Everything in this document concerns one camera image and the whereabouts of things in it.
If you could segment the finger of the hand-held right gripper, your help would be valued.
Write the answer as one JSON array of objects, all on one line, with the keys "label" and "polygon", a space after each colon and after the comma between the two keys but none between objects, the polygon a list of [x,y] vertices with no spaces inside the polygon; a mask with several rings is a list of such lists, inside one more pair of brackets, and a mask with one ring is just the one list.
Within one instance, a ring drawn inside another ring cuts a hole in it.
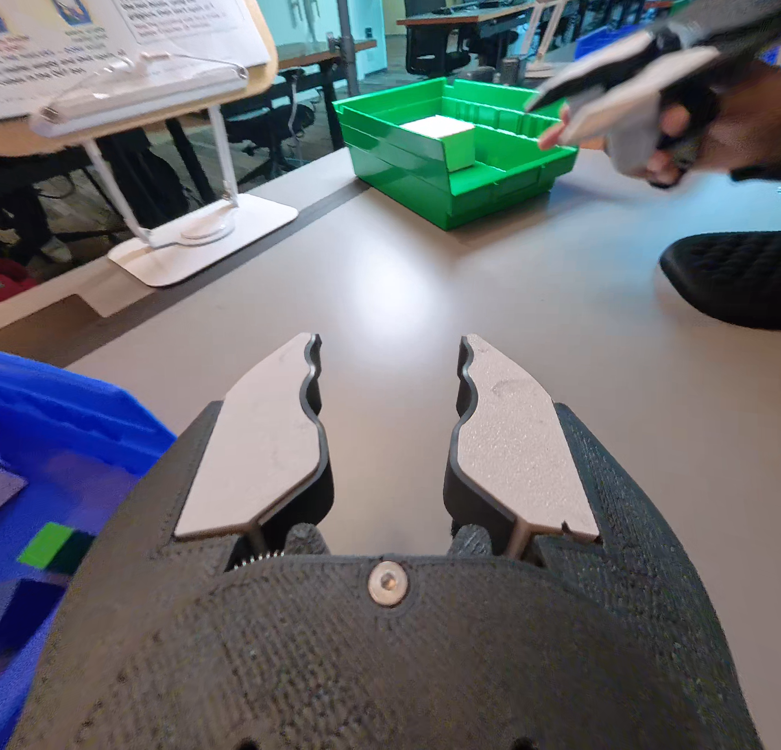
[{"label": "finger of the hand-held right gripper", "polygon": [[571,115],[559,139],[561,144],[578,145],[602,137],[621,173],[639,173],[661,147],[659,120],[665,105],[680,102],[665,95],[679,90],[708,92],[710,73],[719,60],[714,48],[662,55],[628,83],[598,100],[597,112]]},{"label": "finger of the hand-held right gripper", "polygon": [[525,106],[534,112],[566,100],[572,116],[597,112],[598,100],[610,90],[628,83],[659,57],[657,30],[638,30],[609,46],[565,66],[542,83]]}]

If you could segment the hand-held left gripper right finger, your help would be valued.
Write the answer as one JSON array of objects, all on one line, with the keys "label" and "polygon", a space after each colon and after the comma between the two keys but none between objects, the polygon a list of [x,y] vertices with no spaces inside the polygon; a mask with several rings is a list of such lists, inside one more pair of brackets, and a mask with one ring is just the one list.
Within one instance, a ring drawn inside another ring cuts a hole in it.
[{"label": "hand-held left gripper right finger", "polygon": [[522,558],[536,536],[592,544],[598,523],[552,397],[482,337],[461,338],[458,421],[444,505],[457,530],[486,532],[490,551]]}]

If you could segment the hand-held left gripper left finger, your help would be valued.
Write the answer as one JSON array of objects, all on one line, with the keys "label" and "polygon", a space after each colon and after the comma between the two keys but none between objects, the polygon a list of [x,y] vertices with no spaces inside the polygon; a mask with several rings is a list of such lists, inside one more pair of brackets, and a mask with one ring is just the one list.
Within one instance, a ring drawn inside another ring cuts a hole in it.
[{"label": "hand-held left gripper left finger", "polygon": [[174,527],[177,540],[227,534],[282,551],[291,529],[318,525],[334,503],[319,419],[322,340],[300,333],[229,390]]}]

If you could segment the small cardboard box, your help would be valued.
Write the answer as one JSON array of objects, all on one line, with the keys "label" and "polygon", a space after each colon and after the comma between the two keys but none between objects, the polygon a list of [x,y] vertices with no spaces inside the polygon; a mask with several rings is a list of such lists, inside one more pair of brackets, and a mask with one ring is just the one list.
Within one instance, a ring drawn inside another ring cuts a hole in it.
[{"label": "small cardboard box", "polygon": [[400,128],[421,138],[435,140],[449,173],[469,169],[476,164],[476,126],[471,122],[436,114],[406,122]]}]

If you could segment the blue plastic bin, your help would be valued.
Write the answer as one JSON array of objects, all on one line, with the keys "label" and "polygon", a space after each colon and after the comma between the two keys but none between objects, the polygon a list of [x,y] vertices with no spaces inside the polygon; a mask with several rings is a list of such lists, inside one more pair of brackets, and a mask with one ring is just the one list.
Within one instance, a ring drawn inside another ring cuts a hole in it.
[{"label": "blue plastic bin", "polygon": [[602,26],[576,40],[573,60],[581,60],[593,52],[598,52],[643,28],[641,25],[626,25],[620,28]]},{"label": "blue plastic bin", "polygon": [[[70,576],[176,435],[120,387],[2,353],[2,466],[28,484],[1,510],[2,748]],[[16,561],[47,522],[75,530],[47,570]]]}]

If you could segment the green plastic bin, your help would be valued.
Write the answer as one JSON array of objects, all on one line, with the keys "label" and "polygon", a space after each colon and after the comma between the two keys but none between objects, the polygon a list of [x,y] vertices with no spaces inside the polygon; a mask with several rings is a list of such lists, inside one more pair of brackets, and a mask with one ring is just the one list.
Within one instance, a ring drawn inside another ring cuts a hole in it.
[{"label": "green plastic bin", "polygon": [[[536,91],[445,78],[337,101],[356,176],[442,230],[453,230],[549,192],[578,148],[542,151],[562,101],[527,112]],[[435,140],[400,125],[436,114],[476,126],[476,164],[449,173]]]}]

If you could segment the wooden background desk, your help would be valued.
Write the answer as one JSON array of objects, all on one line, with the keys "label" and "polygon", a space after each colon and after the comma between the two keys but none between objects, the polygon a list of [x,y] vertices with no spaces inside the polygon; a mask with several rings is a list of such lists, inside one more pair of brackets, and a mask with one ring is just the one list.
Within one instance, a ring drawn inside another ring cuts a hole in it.
[{"label": "wooden background desk", "polygon": [[398,20],[406,30],[405,69],[425,79],[451,77],[473,61],[467,48],[472,40],[495,41],[500,58],[509,33],[532,8],[533,2],[524,2],[492,9],[440,9]]}]

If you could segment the grey desk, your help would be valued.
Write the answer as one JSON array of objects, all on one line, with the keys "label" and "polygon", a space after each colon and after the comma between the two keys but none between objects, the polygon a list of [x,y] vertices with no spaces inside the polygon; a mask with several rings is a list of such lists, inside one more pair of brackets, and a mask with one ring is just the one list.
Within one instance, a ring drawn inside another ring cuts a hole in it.
[{"label": "grey desk", "polygon": [[261,186],[299,216],[184,284],[106,258],[2,303],[2,350],[121,386],[180,433],[253,365],[320,334],[344,554],[447,548],[461,336],[568,405],[646,492],[716,608],[766,748],[779,748],[779,333],[692,309],[658,270],[680,237],[776,230],[775,184],[654,190],[582,151],[549,195],[444,232],[338,151]]}]

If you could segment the person's right hand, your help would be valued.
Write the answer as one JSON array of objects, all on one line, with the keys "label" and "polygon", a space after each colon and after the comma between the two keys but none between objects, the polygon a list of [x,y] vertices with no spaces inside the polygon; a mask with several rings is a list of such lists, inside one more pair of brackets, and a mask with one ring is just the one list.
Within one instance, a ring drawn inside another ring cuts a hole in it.
[{"label": "person's right hand", "polygon": [[[689,171],[734,173],[743,169],[779,165],[780,70],[755,61],[745,80],[720,95],[719,114],[705,130],[699,155]],[[570,120],[569,106],[561,110],[561,122],[547,129],[538,140],[541,150],[551,149]],[[689,112],[682,105],[669,105],[660,118],[662,135],[679,138],[688,131]],[[672,187],[683,177],[669,150],[657,150],[638,175],[655,188]]]}]

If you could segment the black textured pad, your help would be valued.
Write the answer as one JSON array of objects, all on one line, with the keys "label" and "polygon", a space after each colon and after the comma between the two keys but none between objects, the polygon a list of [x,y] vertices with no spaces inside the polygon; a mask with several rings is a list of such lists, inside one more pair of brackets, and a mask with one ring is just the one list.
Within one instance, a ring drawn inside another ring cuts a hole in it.
[{"label": "black textured pad", "polygon": [[659,267],[699,313],[725,324],[780,330],[780,232],[684,237],[662,252]]}]

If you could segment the green block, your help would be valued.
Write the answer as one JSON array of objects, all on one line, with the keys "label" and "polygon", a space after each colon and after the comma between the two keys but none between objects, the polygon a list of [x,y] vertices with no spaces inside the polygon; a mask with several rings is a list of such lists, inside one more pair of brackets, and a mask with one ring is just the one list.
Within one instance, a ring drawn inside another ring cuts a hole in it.
[{"label": "green block", "polygon": [[37,570],[47,570],[65,548],[75,530],[62,523],[47,522],[28,541],[16,561]]}]

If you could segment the red bag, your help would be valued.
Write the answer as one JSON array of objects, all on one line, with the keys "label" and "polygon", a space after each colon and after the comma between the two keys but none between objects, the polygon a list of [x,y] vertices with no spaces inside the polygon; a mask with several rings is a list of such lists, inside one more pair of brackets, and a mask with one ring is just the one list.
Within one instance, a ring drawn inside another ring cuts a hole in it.
[{"label": "red bag", "polygon": [[37,286],[37,282],[23,265],[10,258],[1,258],[1,302]]}]

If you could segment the printed instruction sheet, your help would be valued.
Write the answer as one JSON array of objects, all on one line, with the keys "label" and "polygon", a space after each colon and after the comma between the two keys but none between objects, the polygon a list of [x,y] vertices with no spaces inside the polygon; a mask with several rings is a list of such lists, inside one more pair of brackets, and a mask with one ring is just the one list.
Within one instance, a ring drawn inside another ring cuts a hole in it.
[{"label": "printed instruction sheet", "polygon": [[30,115],[106,63],[161,52],[271,60],[249,0],[1,0],[1,117]]}]

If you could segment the dark metal post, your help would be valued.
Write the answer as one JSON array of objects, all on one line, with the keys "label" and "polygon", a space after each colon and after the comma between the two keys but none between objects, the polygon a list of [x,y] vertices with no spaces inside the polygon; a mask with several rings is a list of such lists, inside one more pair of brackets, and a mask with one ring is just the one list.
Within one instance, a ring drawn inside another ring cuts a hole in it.
[{"label": "dark metal post", "polygon": [[348,0],[336,0],[340,24],[340,49],[343,54],[347,74],[347,92],[350,98],[359,95],[358,72],[356,65],[356,42],[351,30]]}]

